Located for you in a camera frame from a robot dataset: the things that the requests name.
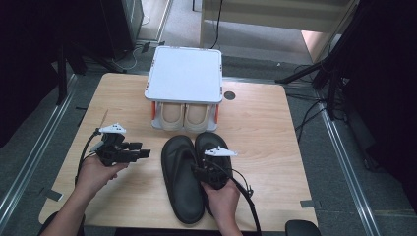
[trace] metal rail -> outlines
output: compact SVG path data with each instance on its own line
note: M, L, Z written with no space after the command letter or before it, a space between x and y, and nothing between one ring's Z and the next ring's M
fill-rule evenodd
M0 205L0 235L2 235L4 229L6 228L10 216L12 215L16 205L24 193L31 176L33 175L37 165L42 159L49 141L51 140L65 111L67 110L68 105L74 95L77 82L77 76L73 75L68 82L68 96L63 100L63 102L61 102L60 105L57 105L53 110L51 117L49 118L45 128L33 146L18 176L16 177L9 191L6 193L5 197L2 199Z

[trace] hand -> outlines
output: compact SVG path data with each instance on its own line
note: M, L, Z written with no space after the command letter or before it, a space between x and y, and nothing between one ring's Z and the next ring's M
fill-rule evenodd
M109 180L117 178L117 172L127 168L128 165L129 163L117 163L113 166L104 166L97 155L92 155L83 162L76 191L80 190L92 199Z
M226 185L219 190L214 189L207 183L201 182L201 184L208 195L209 208L221 234L223 236L242 235L235 219L240 197L236 184L228 180Z

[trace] gray floor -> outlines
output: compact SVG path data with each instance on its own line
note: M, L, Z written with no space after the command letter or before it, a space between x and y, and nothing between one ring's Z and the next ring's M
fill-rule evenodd
M191 2L173 2L165 26L166 31L161 38L161 41L165 41L166 45L194 47L195 44L192 43L198 42L193 34L186 34L191 31L188 27L185 25L180 28L174 26L180 18L198 17L198 12L191 11ZM294 31L292 35L289 35L287 30L285 32L286 37L299 38L301 35L297 31ZM251 50L252 47L248 46L248 52L245 55L236 56L228 51L223 53L223 76L226 77L225 79L245 78L243 81L246 82L272 84L273 79L285 78L298 71L300 69L297 68L298 65L309 64L307 49L302 43L299 44L294 53L285 53L287 50L285 45L276 47L278 48L277 55L279 55L276 58L263 56L260 53L262 50L256 50L258 44L253 43L252 45L254 50ZM226 47L221 41L219 49L223 50ZM138 61L135 67L128 70L128 73L145 74L148 72L153 52L153 47L148 52L136 51L135 56ZM45 196L40 192L42 188L51 188L71 141L78 130L77 125L81 121L84 111L76 107L89 106L89 101L101 76L106 73L104 69L89 59L87 59L87 62L89 70L84 76L77 75L73 79L72 99L69 101L68 108L57 124L51 140L44 151L39 154L39 163L34 169L28 185L18 196L20 200L13 213L10 218L2 216L2 222L7 222L7 224L4 228L0 228L2 230L0 231L1 235L35 235L40 227L37 217L45 201ZM129 68L135 64L135 59L130 55L125 60L117 63ZM311 97L315 97L316 92L308 83L301 80L286 86L285 89L294 127L297 127L301 124L307 110L314 103ZM293 94L303 94L304 96L303 99L295 98L292 96ZM48 123L53 110L57 108L55 106L56 97L57 91L54 90L39 104L12 140L0 149L0 161L2 161L3 167L0 174L1 196L6 195L25 161L33 156L30 151L35 146L43 127ZM319 106L315 107L310 115L319 110ZM324 119L326 115L323 114L325 113L319 114L304 127L299 144L312 198L316 203L315 209L322 234L324 236L417 235L417 217L405 198L400 184L384 172L373 173L368 171L364 167L362 152L355 142L349 123L335 120L331 124L337 128L349 163L362 187L379 229L377 234L367 232L367 227L364 226L360 217L361 214L358 212L357 204L352 198L352 191L349 188L348 181L346 181L346 174L341 168L340 158L334 148L334 142L328 134L326 119ZM342 112L337 113L338 117L342 117L342 115ZM87 228L88 235L112 235L113 232L113 228ZM265 235L283 235L283 233L267 232Z

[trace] black cable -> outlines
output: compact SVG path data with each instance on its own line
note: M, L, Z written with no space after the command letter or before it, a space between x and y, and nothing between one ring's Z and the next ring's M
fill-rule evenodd
M322 100L318 100L316 101L312 106L310 106L310 108L307 110L306 114L304 115L303 118L303 122L301 122L301 125L299 125L297 128L295 128L295 131L297 131L298 129L300 129L300 132L298 133L298 138L297 138L297 143L300 144L300 140L301 140L301 135L303 133L303 129L304 129L304 125L307 123L307 116L310 113L310 111L321 102ZM312 117L309 118L309 121L311 121L314 117L316 117L318 114L320 114L320 112L322 112L322 110L320 110L318 113L316 113L315 115L313 115Z
M218 9L217 27L215 29L215 42L210 49L213 49L218 41L218 25L220 23L221 6L223 6L223 0L220 0L220 8Z
M231 179L233 181L233 183L235 183L236 187L238 188L238 190L240 191L240 193L242 193L243 197L245 197L246 201L249 204L249 207L251 209L252 216L254 217L254 220L255 220L255 225L257 227L257 235L258 236L262 236L261 224L260 224L259 219L258 219L257 211L255 210L255 204L254 204L254 202L252 202L251 196L250 196L250 191L252 191L252 190L248 190L248 189L245 190L243 188L243 186L235 178L233 178L233 176L231 176L229 173L227 173L227 171L225 169L223 169L221 166L219 166L218 164L216 164L214 162L211 162L209 160L206 160L206 159L205 159L205 162L207 162L209 164L212 164L215 167L217 167L219 170L221 170L223 173L225 173L227 175L227 177L229 177L229 179Z
M296 98L296 99L301 99L301 100L308 100L308 101L311 101L311 100L313 100L313 101L321 100L321 101L324 101L321 98L317 98L317 97L309 96L309 95L304 95L304 94L287 93L286 95L289 96L289 97Z
M298 69L298 68L300 68L300 67L310 67L310 66L311 66L311 65L299 65L299 66L297 66L297 67L294 69L294 71L293 71L293 72L294 72L294 74L296 74L296 71L297 71L297 69ZM304 80L303 78L300 78L299 80L300 80L300 81L302 81L302 82L305 82L305 83L309 83L309 84L310 84L310 83L312 83L312 82L313 82L313 80L314 80L314 79L312 78L312 73L310 73L310 74L309 74L309 77L310 77L310 81L306 81L306 80Z
M91 135L91 136L89 137L89 139L87 140L86 144L84 145L83 152L82 152L82 154L81 154L81 156L80 156L79 166L78 166L78 169L77 169L77 175L76 175L76 179L75 179L75 184L76 184L76 185L77 185L78 176L79 176L79 174L80 174L81 168L83 167L83 162L84 162L84 160L85 160L87 157L89 157L89 156L91 156L91 155L93 154L93 153L91 153L91 154L89 154L88 156L86 156L86 157L85 157L85 154L86 154L87 148L89 147L89 143L91 143L91 140L92 140L95 136L100 135L100 134L101 134L101 133L98 131L98 128L96 128L96 129L95 129L95 131L92 133L92 135Z

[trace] finger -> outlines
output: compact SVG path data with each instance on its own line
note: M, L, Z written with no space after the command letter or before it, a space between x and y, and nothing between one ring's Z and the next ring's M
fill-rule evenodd
M125 169L129 166L129 163L117 163L115 165L110 166L114 173L119 172L122 169Z
M208 183L200 182L200 184L203 186L203 189L205 189L206 192L214 190L214 188Z

